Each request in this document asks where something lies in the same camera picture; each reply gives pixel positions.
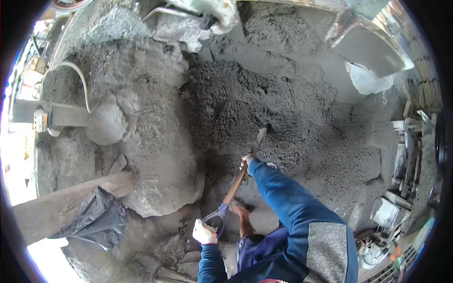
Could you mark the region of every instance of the blue sleeve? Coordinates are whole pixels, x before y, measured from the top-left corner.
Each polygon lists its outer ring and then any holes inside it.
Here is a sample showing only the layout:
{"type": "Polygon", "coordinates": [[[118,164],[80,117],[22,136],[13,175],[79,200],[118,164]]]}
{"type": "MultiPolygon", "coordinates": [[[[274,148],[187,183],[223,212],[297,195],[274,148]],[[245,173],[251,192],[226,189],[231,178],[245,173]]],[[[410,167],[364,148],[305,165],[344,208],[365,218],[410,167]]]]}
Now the blue sleeve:
{"type": "Polygon", "coordinates": [[[310,222],[344,224],[340,216],[310,195],[296,180],[259,159],[255,158],[250,162],[249,173],[255,177],[263,199],[289,229],[290,234],[296,233],[300,225],[310,222]]]}
{"type": "Polygon", "coordinates": [[[219,245],[201,245],[198,283],[223,283],[228,280],[219,245]]]}
{"type": "Polygon", "coordinates": [[[341,217],[296,180],[258,159],[250,162],[249,173],[255,177],[260,195],[289,230],[283,252],[286,262],[294,270],[313,271],[310,274],[324,282],[357,283],[354,238],[341,217]]]}

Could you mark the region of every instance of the white work glove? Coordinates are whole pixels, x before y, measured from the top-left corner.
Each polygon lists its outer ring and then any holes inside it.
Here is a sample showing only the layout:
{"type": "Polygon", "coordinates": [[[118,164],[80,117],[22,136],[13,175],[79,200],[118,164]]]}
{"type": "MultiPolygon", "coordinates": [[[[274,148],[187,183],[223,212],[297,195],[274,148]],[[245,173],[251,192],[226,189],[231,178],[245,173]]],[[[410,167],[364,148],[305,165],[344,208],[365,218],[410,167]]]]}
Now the white work glove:
{"type": "Polygon", "coordinates": [[[250,162],[252,162],[253,159],[255,159],[256,157],[253,156],[251,153],[246,155],[246,156],[242,156],[242,161],[241,161],[241,166],[239,167],[240,170],[242,170],[242,167],[244,167],[244,162],[247,162],[247,173],[249,173],[250,175],[250,162]]]}
{"type": "Polygon", "coordinates": [[[192,237],[200,244],[217,244],[217,229],[206,224],[202,224],[201,219],[195,220],[192,237]]]}

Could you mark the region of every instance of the wooden plank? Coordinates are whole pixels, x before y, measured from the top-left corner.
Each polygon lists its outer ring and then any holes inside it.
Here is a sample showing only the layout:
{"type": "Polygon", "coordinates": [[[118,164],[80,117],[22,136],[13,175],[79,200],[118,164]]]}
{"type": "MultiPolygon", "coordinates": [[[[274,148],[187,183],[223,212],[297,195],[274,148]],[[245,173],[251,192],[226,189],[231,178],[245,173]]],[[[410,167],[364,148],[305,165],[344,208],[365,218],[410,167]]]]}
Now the wooden plank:
{"type": "Polygon", "coordinates": [[[83,199],[97,186],[123,197],[134,191],[132,172],[104,176],[13,206],[25,244],[50,237],[71,223],[83,199]]]}

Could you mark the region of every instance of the cement-covered floor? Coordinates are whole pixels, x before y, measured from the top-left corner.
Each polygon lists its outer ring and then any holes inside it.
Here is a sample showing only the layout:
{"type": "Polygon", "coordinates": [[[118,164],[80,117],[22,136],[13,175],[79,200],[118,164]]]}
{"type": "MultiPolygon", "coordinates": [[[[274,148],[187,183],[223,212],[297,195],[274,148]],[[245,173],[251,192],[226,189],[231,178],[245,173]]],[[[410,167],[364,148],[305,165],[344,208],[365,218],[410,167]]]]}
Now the cement-covered floor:
{"type": "MultiPolygon", "coordinates": [[[[150,5],[143,1],[139,15],[150,5]]],[[[128,129],[109,146],[93,143],[81,129],[66,129],[57,139],[40,137],[36,156],[44,166],[38,190],[45,194],[105,175],[124,153],[137,182],[134,195],[122,201],[144,218],[130,216],[124,242],[108,254],[94,248],[88,255],[78,242],[65,248],[84,277],[139,282],[153,274],[143,267],[146,262],[180,269],[184,253],[199,249],[190,236],[193,221],[222,201],[258,133],[249,116],[263,109],[290,126],[281,129],[280,141],[266,138],[259,157],[275,162],[346,222],[361,193],[364,208],[350,225],[356,230],[372,225],[373,201],[390,186],[396,151],[390,121],[401,115],[405,99],[398,86],[358,94],[343,60],[323,44],[333,13],[244,2],[241,27],[190,54],[151,40],[132,1],[99,0],[92,6],[73,17],[54,60],[69,56],[89,74],[93,103],[114,97],[128,129]],[[162,243],[164,250],[154,248],[162,243]],[[137,259],[143,253],[152,260],[137,259]],[[111,269],[128,264],[120,278],[99,271],[100,262],[111,269]]],[[[84,105],[73,73],[51,73],[46,84],[46,97],[54,102],[84,105]]],[[[252,178],[237,196],[255,206],[251,222],[258,233],[277,227],[252,178]]],[[[238,228],[229,212],[221,238],[229,274],[235,273],[238,228]]]]}

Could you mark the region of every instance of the wooden stick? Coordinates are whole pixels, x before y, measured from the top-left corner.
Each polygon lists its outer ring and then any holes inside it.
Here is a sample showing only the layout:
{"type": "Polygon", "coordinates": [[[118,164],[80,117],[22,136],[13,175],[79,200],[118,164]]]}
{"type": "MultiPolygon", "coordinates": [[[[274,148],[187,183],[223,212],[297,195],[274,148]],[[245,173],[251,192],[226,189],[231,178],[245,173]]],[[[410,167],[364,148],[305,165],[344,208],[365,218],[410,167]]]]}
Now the wooden stick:
{"type": "Polygon", "coordinates": [[[233,185],[230,188],[230,191],[226,195],[226,197],[223,199],[223,203],[226,205],[230,205],[231,201],[233,200],[234,196],[236,195],[237,191],[239,190],[239,187],[242,184],[242,181],[246,177],[247,174],[247,161],[244,161],[244,166],[242,167],[241,171],[239,172],[239,175],[236,177],[234,180],[233,185]]]}
{"type": "Polygon", "coordinates": [[[132,172],[104,176],[13,206],[25,244],[50,237],[71,223],[83,199],[97,186],[123,197],[134,191],[132,172]]]}

